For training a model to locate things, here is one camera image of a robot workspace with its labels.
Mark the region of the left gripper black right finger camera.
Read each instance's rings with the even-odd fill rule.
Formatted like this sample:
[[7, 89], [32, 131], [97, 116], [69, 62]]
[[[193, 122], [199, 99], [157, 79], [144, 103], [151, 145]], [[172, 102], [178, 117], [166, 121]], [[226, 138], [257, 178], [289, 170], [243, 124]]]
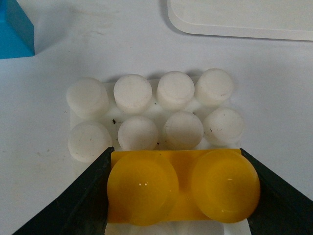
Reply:
[[254, 213], [248, 217], [253, 235], [311, 235], [313, 201], [264, 164], [241, 149], [254, 166], [260, 180], [261, 196]]

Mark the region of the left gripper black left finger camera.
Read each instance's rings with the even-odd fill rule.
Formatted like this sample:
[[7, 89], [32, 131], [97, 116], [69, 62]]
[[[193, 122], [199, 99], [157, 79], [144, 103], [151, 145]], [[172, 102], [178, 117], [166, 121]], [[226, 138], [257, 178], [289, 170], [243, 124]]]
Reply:
[[60, 196], [15, 231], [17, 235], [103, 235], [107, 182], [113, 147], [108, 147]]

